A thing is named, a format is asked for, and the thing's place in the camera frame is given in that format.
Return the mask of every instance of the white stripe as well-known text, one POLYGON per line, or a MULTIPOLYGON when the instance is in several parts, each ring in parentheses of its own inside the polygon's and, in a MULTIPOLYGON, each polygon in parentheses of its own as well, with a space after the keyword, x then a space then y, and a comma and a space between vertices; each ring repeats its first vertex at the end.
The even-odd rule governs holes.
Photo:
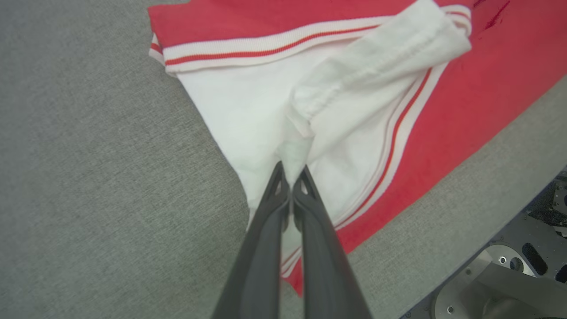
POLYGON ((329 35, 325 37, 317 37, 310 41, 306 41, 302 44, 296 45, 290 49, 287 49, 282 52, 278 52, 275 54, 270 54, 267 56, 260 56, 260 57, 234 57, 234 58, 220 58, 214 60, 197 60, 197 61, 190 61, 185 63, 173 64, 173 65, 166 65, 166 72, 167 73, 177 73, 177 72, 187 72, 193 71, 197 69, 204 69, 204 68, 212 68, 218 66, 246 66, 246 65, 256 65, 256 64, 263 64, 268 63, 276 60, 280 60, 282 58, 294 55, 301 51, 304 51, 310 47, 313 47, 318 44, 328 43, 332 41, 339 41, 339 40, 346 40, 346 39, 356 39, 359 37, 363 37, 367 33, 371 32, 373 29, 364 30, 364 31, 357 31, 357 32, 350 32, 350 33, 342 33, 337 35, 329 35))
POLYGON ((372 18, 319 22, 269 36, 191 42, 164 48, 163 54, 167 56, 168 60, 174 60, 176 58, 197 54, 268 51, 284 47, 317 33, 346 31, 376 26, 383 24, 391 18, 392 16, 376 16, 372 18))
POLYGON ((303 250, 300 248, 289 257, 285 265, 282 265, 282 277, 287 278, 295 268, 297 261, 301 258, 303 250))
POLYGON ((469 20, 471 18, 471 9, 469 9, 468 7, 465 7, 463 5, 448 5, 448 6, 441 7, 441 10, 443 10, 444 12, 447 12, 447 13, 451 13, 451 12, 462 13, 462 14, 466 15, 469 20))
POLYGON ((409 109, 408 113, 405 115, 404 119, 400 123, 400 128, 398 129, 396 135, 396 144, 394 145, 392 160, 390 162, 390 166, 386 171, 386 176, 382 180, 382 184, 378 186, 370 200, 358 211, 357 213, 351 215, 345 224, 341 225, 337 229, 341 229, 348 224, 350 224, 353 220, 360 217, 360 215, 364 214, 372 205, 384 194, 388 186, 393 180, 394 175, 396 174, 396 170, 400 165, 400 161, 402 155, 404 153, 405 145, 408 141, 409 134, 412 131, 413 125, 415 124, 417 118, 419 117, 421 110, 425 106, 425 103, 431 96, 433 89, 437 85, 441 74, 445 70, 445 67, 448 63, 444 63, 442 65, 438 65, 432 68, 431 73, 429 74, 428 81, 425 83, 424 88, 421 90, 421 94, 417 97, 411 108, 409 109))
POLYGON ((465 34, 467 36, 471 35, 472 24, 471 24, 471 21, 469 19, 463 17, 462 15, 458 15, 458 14, 450 14, 449 18, 451 18, 451 20, 453 20, 453 22, 455 23, 457 28, 464 29, 465 34))

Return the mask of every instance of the black mechanical part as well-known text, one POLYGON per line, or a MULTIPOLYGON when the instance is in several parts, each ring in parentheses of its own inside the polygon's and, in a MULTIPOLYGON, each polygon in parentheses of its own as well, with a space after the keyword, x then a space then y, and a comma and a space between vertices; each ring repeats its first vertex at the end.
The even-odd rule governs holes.
POLYGON ((371 318, 307 166, 295 183, 293 201, 303 235, 305 318, 371 318))
POLYGON ((213 313, 213 319, 275 319, 279 315, 281 234, 289 185, 276 165, 213 313))

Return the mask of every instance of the gray table surface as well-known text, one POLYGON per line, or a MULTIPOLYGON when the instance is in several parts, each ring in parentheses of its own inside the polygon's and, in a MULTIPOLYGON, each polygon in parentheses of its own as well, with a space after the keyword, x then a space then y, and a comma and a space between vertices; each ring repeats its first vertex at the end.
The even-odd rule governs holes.
MULTIPOLYGON (((146 8, 164 2, 0 3, 0 318, 211 314, 248 213, 185 91, 147 56, 146 8)), ((375 318, 428 294, 567 163, 566 89, 351 253, 375 318)), ((301 318, 282 289, 281 317, 301 318)))

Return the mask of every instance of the red and white shirt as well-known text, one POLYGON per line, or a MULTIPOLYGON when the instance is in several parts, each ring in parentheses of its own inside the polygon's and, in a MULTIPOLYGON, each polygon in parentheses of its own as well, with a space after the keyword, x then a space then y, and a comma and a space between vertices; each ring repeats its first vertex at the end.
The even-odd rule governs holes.
MULTIPOLYGON (((176 76, 244 187, 309 164, 347 252, 567 73, 567 2, 192 0, 149 8, 176 76)), ((301 292, 301 235, 282 275, 301 292)))

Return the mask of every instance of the hole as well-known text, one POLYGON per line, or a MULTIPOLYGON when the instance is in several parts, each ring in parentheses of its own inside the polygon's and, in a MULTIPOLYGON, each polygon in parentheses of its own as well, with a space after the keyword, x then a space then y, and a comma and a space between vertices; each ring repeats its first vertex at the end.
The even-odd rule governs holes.
POLYGON ((560 283, 567 283, 567 265, 559 269, 557 275, 555 275, 555 280, 560 283))
POLYGON ((522 246, 522 253, 538 275, 543 276, 547 272, 547 264, 532 244, 526 242, 522 246))
POLYGON ((307 192, 307 186, 305 186, 305 183, 303 182, 303 179, 301 180, 301 192, 304 193, 305 195, 308 194, 308 192, 307 192))
POLYGON ((276 192, 274 193, 274 195, 278 195, 281 191, 282 191, 282 181, 280 181, 278 183, 278 186, 276 186, 276 192))
POLYGON ((520 258, 514 257, 510 260, 510 269, 524 272, 524 263, 520 260, 520 258))

